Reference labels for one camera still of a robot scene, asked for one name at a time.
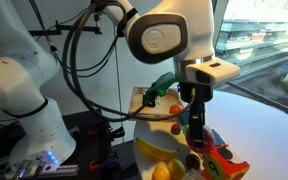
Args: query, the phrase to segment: yellow banana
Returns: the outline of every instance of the yellow banana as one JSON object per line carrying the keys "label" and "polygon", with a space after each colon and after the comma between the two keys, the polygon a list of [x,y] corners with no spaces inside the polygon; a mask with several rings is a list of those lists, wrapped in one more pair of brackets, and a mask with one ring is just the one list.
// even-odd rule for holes
{"label": "yellow banana", "polygon": [[171,150],[158,147],[142,138],[135,138],[137,147],[145,154],[162,161],[168,161],[176,158],[178,150]]}

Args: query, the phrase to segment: orange fruit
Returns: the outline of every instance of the orange fruit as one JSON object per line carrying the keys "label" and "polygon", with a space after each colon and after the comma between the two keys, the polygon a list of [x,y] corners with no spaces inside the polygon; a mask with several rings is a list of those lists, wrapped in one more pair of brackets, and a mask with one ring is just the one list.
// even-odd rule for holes
{"label": "orange fruit", "polygon": [[174,105],[172,105],[172,106],[170,107],[169,113],[170,113],[170,114],[177,114],[177,113],[179,113],[182,109],[183,109],[183,108],[182,108],[181,105],[179,105],[179,104],[174,104]]}
{"label": "orange fruit", "polygon": [[170,180],[171,173],[166,165],[157,165],[152,174],[152,180]]}

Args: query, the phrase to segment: table surface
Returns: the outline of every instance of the table surface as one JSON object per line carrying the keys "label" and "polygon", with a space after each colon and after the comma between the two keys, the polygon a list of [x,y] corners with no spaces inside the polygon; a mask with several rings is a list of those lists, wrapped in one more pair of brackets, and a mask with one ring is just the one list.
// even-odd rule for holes
{"label": "table surface", "polygon": [[[288,179],[288,115],[260,102],[214,91],[206,103],[206,125],[250,164],[243,179]],[[184,161],[190,152],[183,134],[170,133],[172,123],[143,122],[135,125],[134,138],[141,137],[164,148],[180,149]],[[143,179],[151,179],[156,164],[134,146],[136,162]]]}

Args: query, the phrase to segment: window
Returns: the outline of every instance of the window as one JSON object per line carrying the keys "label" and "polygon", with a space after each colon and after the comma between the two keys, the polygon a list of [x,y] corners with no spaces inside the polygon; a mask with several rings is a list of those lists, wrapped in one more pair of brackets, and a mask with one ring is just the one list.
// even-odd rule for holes
{"label": "window", "polygon": [[215,51],[241,68],[239,77],[216,90],[288,113],[288,0],[228,0]]}

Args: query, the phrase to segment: small toy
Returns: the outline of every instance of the small toy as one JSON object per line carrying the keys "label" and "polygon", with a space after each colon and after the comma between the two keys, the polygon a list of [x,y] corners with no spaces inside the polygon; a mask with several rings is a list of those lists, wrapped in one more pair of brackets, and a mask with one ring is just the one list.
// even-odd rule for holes
{"label": "small toy", "polygon": [[250,168],[227,144],[217,146],[207,154],[203,166],[214,180],[238,180]]}

